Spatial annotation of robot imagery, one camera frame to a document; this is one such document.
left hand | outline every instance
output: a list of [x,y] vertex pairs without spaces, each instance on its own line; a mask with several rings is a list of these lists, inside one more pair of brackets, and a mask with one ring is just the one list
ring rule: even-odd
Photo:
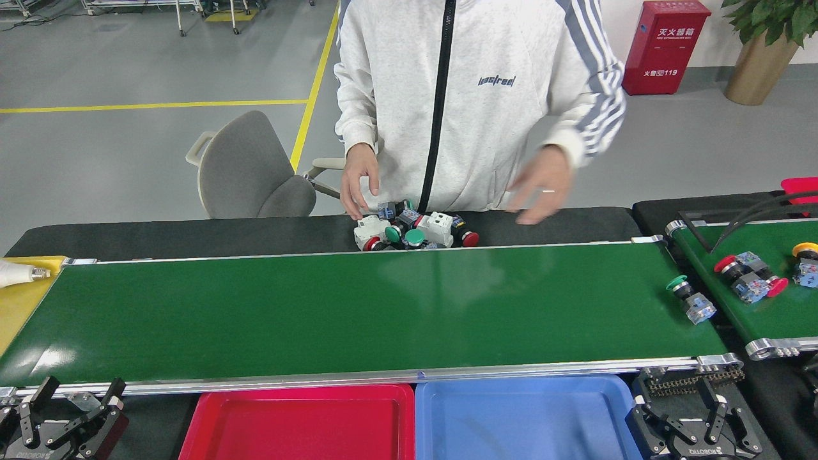
[[525,165],[509,187],[510,192],[517,191],[517,194],[509,203],[508,210],[517,212],[533,198],[536,200],[534,205],[517,218],[517,223],[540,223],[560,209],[572,185],[573,170],[565,152],[555,145],[545,146],[536,158]]

hand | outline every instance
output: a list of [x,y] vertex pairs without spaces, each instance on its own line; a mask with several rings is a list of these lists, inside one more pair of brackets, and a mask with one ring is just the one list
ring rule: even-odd
[[540,223],[560,209],[572,184],[573,171],[565,152],[558,146],[545,146],[536,158],[525,165],[509,187],[509,191],[517,190],[517,194],[509,203],[508,210],[517,212],[534,196],[534,205],[517,218],[517,223]]
[[369,205],[361,194],[361,178],[369,177],[369,190],[378,196],[378,160],[369,144],[355,144],[347,153],[347,164],[341,174],[341,204],[353,220],[363,219],[361,210]]

red tray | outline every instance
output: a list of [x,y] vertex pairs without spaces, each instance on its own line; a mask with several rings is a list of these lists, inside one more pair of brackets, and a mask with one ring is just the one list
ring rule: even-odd
[[414,460],[409,385],[202,395],[179,460]]
[[[799,192],[818,192],[818,178],[789,178],[781,181],[781,188],[787,194]],[[803,203],[818,203],[818,196],[807,196],[790,200],[794,205]]]

right hand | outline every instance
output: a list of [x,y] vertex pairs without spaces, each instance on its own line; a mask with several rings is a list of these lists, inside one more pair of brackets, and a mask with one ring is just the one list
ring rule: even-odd
[[369,190],[378,196],[378,160],[369,144],[355,144],[347,153],[347,164],[341,174],[341,204],[353,220],[363,219],[362,210],[369,205],[361,194],[361,178],[369,178]]

zip-up jacket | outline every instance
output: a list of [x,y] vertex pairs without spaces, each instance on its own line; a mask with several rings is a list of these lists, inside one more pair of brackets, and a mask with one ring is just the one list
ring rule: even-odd
[[599,0],[347,0],[338,45],[335,131],[347,152],[375,150],[377,198],[362,180],[373,207],[501,208],[543,116],[560,119],[540,145],[561,147],[572,168],[622,124],[622,62]]

